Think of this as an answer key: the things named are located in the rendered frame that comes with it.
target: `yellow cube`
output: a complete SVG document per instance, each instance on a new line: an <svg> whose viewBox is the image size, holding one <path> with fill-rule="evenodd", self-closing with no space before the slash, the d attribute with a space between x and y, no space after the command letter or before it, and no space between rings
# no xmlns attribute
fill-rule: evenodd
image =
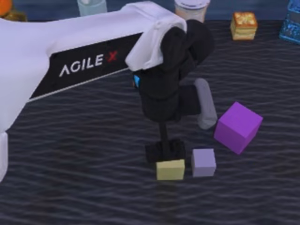
<svg viewBox="0 0 300 225"><path fill-rule="evenodd" d="M183 180L184 159L156 163L157 180Z"/></svg>
<svg viewBox="0 0 300 225"><path fill-rule="evenodd" d="M230 30L232 39L253 40L257 30L257 20L254 13L236 12L232 16Z"/></svg>

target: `white cup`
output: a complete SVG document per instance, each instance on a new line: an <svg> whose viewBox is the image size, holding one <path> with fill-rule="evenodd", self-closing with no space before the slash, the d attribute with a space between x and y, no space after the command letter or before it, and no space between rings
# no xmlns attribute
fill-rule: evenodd
<svg viewBox="0 0 300 225"><path fill-rule="evenodd" d="M175 13L185 20L204 22L210 0L175 0Z"/></svg>

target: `robotic arm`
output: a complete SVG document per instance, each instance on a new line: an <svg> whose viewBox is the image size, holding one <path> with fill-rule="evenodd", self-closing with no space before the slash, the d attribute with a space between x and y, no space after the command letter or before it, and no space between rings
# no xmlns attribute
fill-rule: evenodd
<svg viewBox="0 0 300 225"><path fill-rule="evenodd" d="M174 28L185 34L188 26L149 1L127 4L116 12L54 22L0 19L0 30L5 31L0 36L0 181L8 166L6 131L27 102L128 68L153 74L158 65L166 66L163 62L168 57L161 43Z"/></svg>

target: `lavender cube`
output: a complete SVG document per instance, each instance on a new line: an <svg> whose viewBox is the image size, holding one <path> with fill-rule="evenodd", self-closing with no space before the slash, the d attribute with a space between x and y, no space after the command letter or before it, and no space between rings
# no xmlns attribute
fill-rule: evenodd
<svg viewBox="0 0 300 225"><path fill-rule="evenodd" d="M213 149L193 149L193 177L210 177L216 170L216 159Z"/></svg>
<svg viewBox="0 0 300 225"><path fill-rule="evenodd" d="M255 137L263 118L235 102L218 120L214 138L240 154Z"/></svg>

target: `orange fruit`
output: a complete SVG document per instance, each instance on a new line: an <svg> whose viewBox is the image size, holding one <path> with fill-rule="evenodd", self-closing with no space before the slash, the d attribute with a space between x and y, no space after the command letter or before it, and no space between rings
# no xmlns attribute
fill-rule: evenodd
<svg viewBox="0 0 300 225"><path fill-rule="evenodd" d="M13 0L0 0L0 16L7 14L13 8Z"/></svg>

